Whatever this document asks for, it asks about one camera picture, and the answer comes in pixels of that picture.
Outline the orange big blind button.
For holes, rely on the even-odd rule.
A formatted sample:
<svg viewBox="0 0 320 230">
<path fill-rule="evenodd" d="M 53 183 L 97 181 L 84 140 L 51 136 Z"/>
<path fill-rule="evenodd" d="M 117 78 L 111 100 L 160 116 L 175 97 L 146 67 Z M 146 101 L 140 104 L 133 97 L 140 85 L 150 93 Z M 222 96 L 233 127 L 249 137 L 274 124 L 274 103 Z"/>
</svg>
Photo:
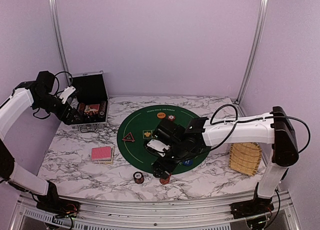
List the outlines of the orange big blind button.
<svg viewBox="0 0 320 230">
<path fill-rule="evenodd" d="M 164 112 L 159 112 L 159 113 L 157 113 L 157 117 L 158 117 L 159 119 L 163 119 L 163 118 L 166 117 L 166 114 L 165 114 Z"/>
</svg>

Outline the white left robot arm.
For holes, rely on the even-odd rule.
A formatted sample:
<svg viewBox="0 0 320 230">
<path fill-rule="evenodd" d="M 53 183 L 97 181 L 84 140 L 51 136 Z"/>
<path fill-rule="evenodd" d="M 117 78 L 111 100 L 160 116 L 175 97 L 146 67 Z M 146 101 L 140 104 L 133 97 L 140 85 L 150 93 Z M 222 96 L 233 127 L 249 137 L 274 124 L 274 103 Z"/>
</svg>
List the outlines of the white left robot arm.
<svg viewBox="0 0 320 230">
<path fill-rule="evenodd" d="M 14 188 L 37 198 L 37 208 L 71 215 L 78 211 L 79 203 L 61 198 L 56 185 L 36 173 L 49 143 L 42 138 L 50 137 L 53 131 L 42 134 L 29 116 L 33 110 L 44 110 L 67 125 L 81 120 L 68 103 L 75 87 L 69 84 L 62 93 L 52 93 L 55 84 L 59 84 L 56 74 L 41 71 L 36 80 L 18 84 L 0 106 L 0 176 Z"/>
</svg>

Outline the red five chip stack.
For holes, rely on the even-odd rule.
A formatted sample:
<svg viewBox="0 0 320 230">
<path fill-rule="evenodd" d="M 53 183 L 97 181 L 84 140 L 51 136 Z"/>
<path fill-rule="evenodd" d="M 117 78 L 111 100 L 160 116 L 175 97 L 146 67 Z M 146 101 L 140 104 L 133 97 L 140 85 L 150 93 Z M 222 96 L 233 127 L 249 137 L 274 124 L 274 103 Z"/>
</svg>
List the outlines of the red five chip stack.
<svg viewBox="0 0 320 230">
<path fill-rule="evenodd" d="M 169 183 L 170 183 L 170 178 L 171 178 L 171 175 L 169 175 L 167 178 L 160 178 L 160 179 L 159 179 L 159 182 L 160 182 L 162 185 L 169 184 Z"/>
</svg>

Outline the red chips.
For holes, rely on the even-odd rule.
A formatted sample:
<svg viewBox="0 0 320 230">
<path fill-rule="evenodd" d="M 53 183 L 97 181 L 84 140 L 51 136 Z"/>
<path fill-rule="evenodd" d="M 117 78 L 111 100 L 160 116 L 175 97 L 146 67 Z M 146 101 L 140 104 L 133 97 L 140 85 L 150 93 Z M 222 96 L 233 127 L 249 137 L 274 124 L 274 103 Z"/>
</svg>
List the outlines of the red chips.
<svg viewBox="0 0 320 230">
<path fill-rule="evenodd" d="M 170 121 L 174 121 L 175 120 L 175 115 L 168 115 L 167 117 Z"/>
</svg>

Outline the triangular all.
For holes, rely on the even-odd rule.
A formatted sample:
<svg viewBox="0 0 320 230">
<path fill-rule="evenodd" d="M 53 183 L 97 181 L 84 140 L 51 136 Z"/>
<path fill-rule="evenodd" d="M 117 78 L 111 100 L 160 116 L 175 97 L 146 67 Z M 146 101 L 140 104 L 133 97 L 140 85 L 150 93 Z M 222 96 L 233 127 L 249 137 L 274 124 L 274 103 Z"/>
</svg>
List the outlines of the triangular all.
<svg viewBox="0 0 320 230">
<path fill-rule="evenodd" d="M 135 142 L 135 138 L 132 134 L 132 132 L 129 132 L 128 134 L 126 134 L 123 138 L 122 138 L 123 142 Z"/>
</svg>

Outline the black hundred chip stack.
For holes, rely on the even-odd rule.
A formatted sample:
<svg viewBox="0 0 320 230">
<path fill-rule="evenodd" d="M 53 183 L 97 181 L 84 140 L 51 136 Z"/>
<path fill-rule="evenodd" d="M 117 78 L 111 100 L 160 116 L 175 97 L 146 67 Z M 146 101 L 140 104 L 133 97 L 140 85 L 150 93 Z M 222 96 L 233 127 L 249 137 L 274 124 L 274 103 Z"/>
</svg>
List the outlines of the black hundred chip stack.
<svg viewBox="0 0 320 230">
<path fill-rule="evenodd" d="M 133 179 L 134 179 L 134 182 L 137 183 L 137 184 L 142 184 L 145 181 L 142 172 L 135 172 L 133 174 Z"/>
</svg>

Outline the blue small blind button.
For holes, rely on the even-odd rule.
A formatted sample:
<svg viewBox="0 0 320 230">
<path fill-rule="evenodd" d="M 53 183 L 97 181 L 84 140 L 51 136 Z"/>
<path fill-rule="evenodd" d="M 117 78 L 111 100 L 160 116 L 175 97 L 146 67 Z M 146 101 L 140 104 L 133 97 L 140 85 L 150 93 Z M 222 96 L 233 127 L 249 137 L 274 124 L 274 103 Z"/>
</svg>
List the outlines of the blue small blind button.
<svg viewBox="0 0 320 230">
<path fill-rule="evenodd" d="M 187 167 L 189 167 L 189 166 L 192 166 L 193 165 L 193 159 L 188 159 L 188 160 L 184 160 L 183 162 L 182 162 L 182 164 L 184 165 L 184 166 L 187 166 Z"/>
</svg>

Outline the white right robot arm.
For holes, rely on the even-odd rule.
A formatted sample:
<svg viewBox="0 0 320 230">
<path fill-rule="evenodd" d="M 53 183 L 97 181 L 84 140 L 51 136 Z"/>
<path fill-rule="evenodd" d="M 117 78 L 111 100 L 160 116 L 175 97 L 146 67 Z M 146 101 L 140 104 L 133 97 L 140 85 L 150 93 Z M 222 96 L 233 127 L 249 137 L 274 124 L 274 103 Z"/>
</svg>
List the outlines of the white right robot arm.
<svg viewBox="0 0 320 230">
<path fill-rule="evenodd" d="M 144 142 L 145 149 L 159 157 L 152 163 L 156 178 L 166 179 L 184 160 L 209 153 L 224 143 L 270 144 L 273 155 L 257 183 L 252 200 L 230 206 L 235 219 L 264 214 L 274 209 L 272 197 L 287 169 L 299 159 L 295 130 L 284 110 L 275 106 L 272 112 L 250 117 L 217 119 L 198 117 L 183 127 L 163 119 Z"/>
</svg>

